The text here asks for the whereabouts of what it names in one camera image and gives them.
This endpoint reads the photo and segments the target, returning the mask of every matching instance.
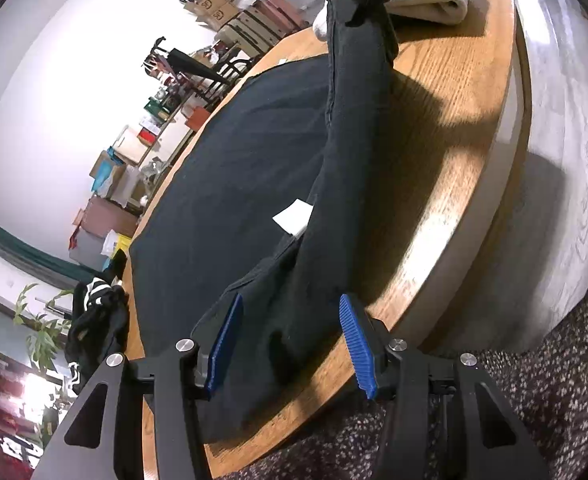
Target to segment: metal bolt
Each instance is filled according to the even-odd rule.
[[[189,352],[192,348],[194,348],[194,341],[191,339],[181,339],[176,343],[176,349],[179,352]]]
[[[112,354],[107,357],[107,366],[115,367],[123,362],[123,354]]]
[[[389,341],[389,348],[396,352],[407,350],[407,341],[405,339],[392,339]]]
[[[469,352],[465,352],[460,356],[460,362],[465,366],[475,366],[478,362],[476,356],[474,354],[470,354]]]

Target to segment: tile floor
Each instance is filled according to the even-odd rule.
[[[533,117],[519,196],[493,264],[443,347],[535,346],[588,285],[588,17],[577,0],[516,0]]]

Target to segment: blue ribbed rubber pad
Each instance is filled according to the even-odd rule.
[[[341,318],[341,327],[343,327],[349,357],[351,357],[351,363],[356,372],[359,388],[365,391],[367,399],[373,399],[378,389],[374,375],[374,356],[369,349],[363,330],[360,328],[358,317],[347,294],[341,296],[339,317]]]
[[[243,320],[243,298],[237,294],[232,308],[229,309],[223,327],[218,333],[214,350],[209,358],[209,379],[206,389],[210,396],[223,384],[227,369],[232,360],[236,339]]]

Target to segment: clothing label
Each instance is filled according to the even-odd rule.
[[[307,228],[313,208],[314,206],[297,198],[291,206],[278,213],[273,219],[289,234],[300,238]]]

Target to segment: green plant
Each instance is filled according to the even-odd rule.
[[[19,294],[16,300],[16,309],[14,313],[14,323],[16,325],[25,324],[23,318],[28,320],[27,325],[36,332],[27,336],[25,342],[27,344],[27,355],[30,358],[32,367],[45,373],[47,370],[56,370],[53,360],[56,357],[58,349],[61,348],[57,344],[58,337],[63,330],[69,329],[70,321],[60,321],[58,319],[45,320],[46,314],[39,314],[34,316],[27,309],[27,292],[34,288],[38,283],[31,283],[27,285]],[[72,290],[62,290],[59,294],[49,300],[45,306],[54,306],[56,300],[63,296],[72,294]]]

